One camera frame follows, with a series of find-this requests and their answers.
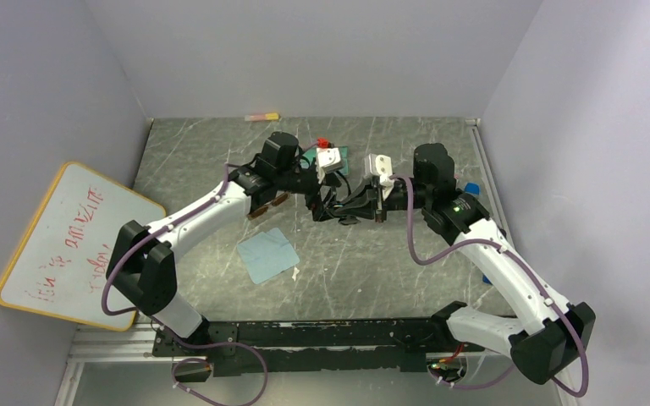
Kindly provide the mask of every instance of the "blue object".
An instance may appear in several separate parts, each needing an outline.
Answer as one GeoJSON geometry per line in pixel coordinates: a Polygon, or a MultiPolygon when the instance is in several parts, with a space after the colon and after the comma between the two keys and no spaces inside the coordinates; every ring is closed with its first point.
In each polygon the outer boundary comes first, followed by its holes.
{"type": "Polygon", "coordinates": [[[474,184],[472,182],[468,182],[465,185],[465,192],[469,193],[470,195],[479,196],[479,194],[480,194],[480,185],[479,184],[474,184]]]}
{"type": "Polygon", "coordinates": [[[258,233],[238,244],[237,248],[255,284],[263,283],[300,262],[293,245],[280,228],[258,233]]]}

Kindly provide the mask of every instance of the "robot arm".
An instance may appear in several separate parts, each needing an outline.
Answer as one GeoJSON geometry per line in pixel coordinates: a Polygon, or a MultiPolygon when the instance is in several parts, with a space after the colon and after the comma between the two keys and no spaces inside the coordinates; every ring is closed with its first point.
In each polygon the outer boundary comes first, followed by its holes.
{"type": "Polygon", "coordinates": [[[357,218],[382,222],[388,211],[404,210],[410,205],[421,209],[428,227],[448,244],[465,245],[460,252],[482,270],[516,314],[516,318],[497,317],[454,302],[432,316],[439,342],[474,343],[504,354],[537,383],[548,381],[576,359],[575,345],[552,306],[566,312],[584,345],[594,322],[592,310],[585,303],[573,306],[533,273],[551,299],[542,297],[531,276],[511,258],[519,256],[489,213],[474,196],[456,189],[454,162],[441,144],[415,149],[414,178],[408,179],[410,182],[390,179],[388,157],[368,156],[365,180],[342,201],[333,195],[334,188],[339,186],[334,174],[339,168],[339,157],[327,141],[321,141],[318,147],[317,165],[304,169],[300,165],[304,151],[297,139],[290,134],[273,133],[252,162],[236,167],[228,175],[227,184],[220,184],[162,220],[146,226],[137,222],[124,225],[113,250],[109,276],[114,264],[131,247],[154,230],[168,227],[168,231],[132,255],[114,278],[113,286],[141,312],[159,320],[186,343],[210,343],[208,319],[177,292],[175,264],[218,228],[245,215],[262,214],[269,203],[277,201],[279,191],[303,194],[313,220],[337,218],[343,224],[353,224],[357,218]],[[323,186],[331,188],[324,197],[320,192],[323,186]],[[199,211],[199,207],[214,198],[207,210],[199,211]],[[171,226],[184,217],[187,220],[171,226]],[[493,245],[469,244],[479,241],[493,245]]]}

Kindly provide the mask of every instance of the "purple cable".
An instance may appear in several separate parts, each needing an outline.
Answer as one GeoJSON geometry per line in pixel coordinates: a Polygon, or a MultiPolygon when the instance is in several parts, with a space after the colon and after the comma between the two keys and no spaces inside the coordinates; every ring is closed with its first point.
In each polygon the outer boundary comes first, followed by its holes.
{"type": "Polygon", "coordinates": [[[312,149],[312,148],[315,148],[315,147],[318,146],[318,145],[320,145],[319,142],[317,142],[317,141],[313,142],[312,144],[308,145],[307,148],[304,148],[304,149],[303,149],[303,154],[304,154],[306,151],[308,151],[308,150],[310,150],[310,149],[312,149]]]}
{"type": "MultiPolygon", "coordinates": [[[[208,199],[205,203],[196,207],[195,209],[185,213],[182,217],[176,218],[175,220],[173,220],[171,225],[176,227],[180,223],[190,220],[196,214],[199,214],[201,211],[204,211],[208,207],[212,206],[212,204],[215,203],[220,196],[225,194],[225,191],[228,189],[228,167],[229,166],[230,164],[228,163],[225,164],[225,176],[223,177],[223,182],[221,183],[220,189],[215,194],[215,196],[208,199]]],[[[160,237],[164,233],[167,233],[168,229],[169,229],[168,226],[163,226],[158,230],[148,234],[144,239],[136,243],[134,246],[130,247],[130,250],[126,251],[126,253],[120,258],[120,260],[116,262],[116,265],[113,267],[113,270],[111,271],[111,275],[108,276],[108,279],[106,280],[106,284],[103,286],[103,293],[101,294],[101,310],[103,310],[103,313],[107,315],[122,315],[123,313],[128,313],[130,311],[137,310],[135,307],[128,307],[121,310],[110,310],[108,308],[108,293],[111,291],[111,287],[113,286],[113,281],[116,280],[116,276],[118,275],[119,272],[121,272],[121,269],[123,269],[126,261],[128,261],[130,257],[133,256],[133,254],[135,254],[136,252],[138,252],[138,250],[140,250],[144,245],[148,244],[153,239],[160,237]]]]}
{"type": "MultiPolygon", "coordinates": [[[[421,259],[419,256],[417,256],[417,253],[415,252],[415,239],[413,237],[414,222],[412,219],[412,213],[414,211],[414,205],[415,205],[414,202],[415,191],[414,188],[412,187],[412,181],[410,181],[410,177],[405,175],[399,175],[399,174],[395,174],[390,178],[402,179],[405,182],[405,187],[407,188],[407,248],[410,250],[410,256],[412,257],[412,260],[415,263],[419,265],[430,265],[435,261],[439,261],[443,259],[445,256],[451,254],[452,252],[470,244],[489,245],[491,247],[494,247],[496,250],[500,250],[502,248],[502,245],[497,244],[488,239],[469,239],[466,241],[460,241],[459,243],[448,247],[447,249],[443,250],[442,252],[433,256],[432,258],[428,258],[426,260],[421,259]]],[[[535,288],[537,288],[539,294],[541,294],[545,299],[551,299],[551,296],[549,296],[547,290],[539,282],[539,279],[535,277],[532,269],[519,256],[515,255],[513,252],[509,250],[504,251],[504,254],[506,254],[512,261],[514,261],[522,269],[522,271],[532,281],[535,288]]],[[[562,381],[560,381],[556,377],[553,377],[552,381],[554,381],[554,383],[556,383],[559,387],[562,388],[562,390],[569,393],[571,396],[575,398],[581,398],[587,393],[587,389],[589,388],[589,362],[587,360],[587,352],[584,349],[584,343],[581,341],[581,338],[576,333],[574,326],[572,326],[571,322],[569,321],[569,319],[566,318],[564,312],[559,308],[559,306],[553,303],[552,306],[550,307],[552,308],[554,313],[557,314],[557,317],[559,317],[559,319],[564,323],[567,332],[571,335],[572,339],[574,340],[576,350],[579,353],[579,358],[581,360],[581,387],[579,391],[574,391],[573,389],[567,387],[562,381]]],[[[504,374],[496,378],[494,381],[488,383],[484,383],[481,385],[471,385],[467,387],[463,387],[463,386],[458,387],[455,385],[454,388],[468,390],[468,389],[483,389],[485,387],[491,387],[492,385],[501,382],[513,369],[514,366],[512,365],[512,367],[510,367],[507,371],[505,371],[504,374]]]]}
{"type": "MultiPolygon", "coordinates": [[[[158,319],[153,318],[153,320],[155,320],[157,323],[163,325],[158,319]]],[[[191,348],[191,349],[211,349],[211,348],[228,347],[229,346],[229,347],[244,348],[244,349],[247,349],[248,351],[252,352],[258,358],[258,361],[260,361],[260,364],[262,365],[262,372],[263,372],[262,387],[260,388],[260,392],[258,392],[258,394],[251,401],[246,402],[246,403],[242,403],[242,404],[240,404],[238,406],[251,406],[253,403],[260,400],[260,398],[262,397],[262,394],[265,392],[265,388],[267,387],[267,365],[265,363],[265,359],[262,357],[262,355],[260,355],[260,353],[257,352],[257,350],[255,348],[252,348],[249,345],[245,345],[243,343],[237,343],[237,342],[232,342],[232,343],[224,342],[224,343],[213,343],[213,344],[202,344],[202,345],[188,344],[185,341],[183,341],[180,337],[178,337],[178,334],[173,332],[173,330],[171,330],[171,329],[169,329],[169,328],[167,328],[165,326],[163,326],[163,328],[170,333],[170,335],[173,337],[173,340],[176,343],[178,343],[181,346],[186,347],[186,348],[191,348]]],[[[226,404],[218,403],[218,402],[216,402],[216,401],[214,401],[214,400],[212,400],[210,398],[207,398],[206,396],[200,394],[199,392],[194,391],[194,390],[190,389],[189,387],[187,387],[186,385],[178,382],[178,379],[175,377],[175,371],[178,369],[178,367],[180,367],[183,364],[192,364],[192,363],[204,364],[204,365],[209,365],[210,366],[210,363],[208,361],[206,361],[205,359],[200,359],[200,358],[187,358],[187,359],[183,359],[183,360],[179,361],[178,363],[173,365],[173,368],[170,371],[170,376],[171,376],[171,378],[173,378],[174,387],[177,387],[178,389],[180,389],[180,390],[182,390],[182,391],[184,391],[186,393],[190,393],[191,395],[195,396],[196,398],[199,398],[203,402],[208,402],[208,403],[212,404],[213,406],[228,406],[226,404]]]]}

